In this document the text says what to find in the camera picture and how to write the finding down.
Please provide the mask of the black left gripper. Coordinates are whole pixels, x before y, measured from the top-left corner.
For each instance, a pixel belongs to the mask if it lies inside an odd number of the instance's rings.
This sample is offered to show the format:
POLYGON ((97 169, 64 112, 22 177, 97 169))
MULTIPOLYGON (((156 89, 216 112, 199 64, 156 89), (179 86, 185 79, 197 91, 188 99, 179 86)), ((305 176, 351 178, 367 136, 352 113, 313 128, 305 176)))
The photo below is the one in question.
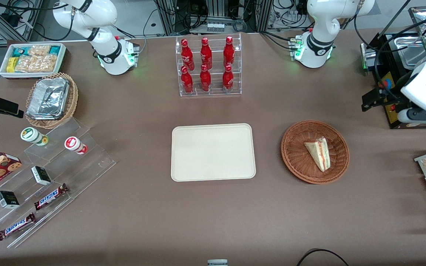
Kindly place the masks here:
POLYGON ((374 107, 402 103, 403 99, 395 94, 392 89, 375 87, 373 94, 365 94, 362 96, 361 110, 362 112, 366 112, 374 107))

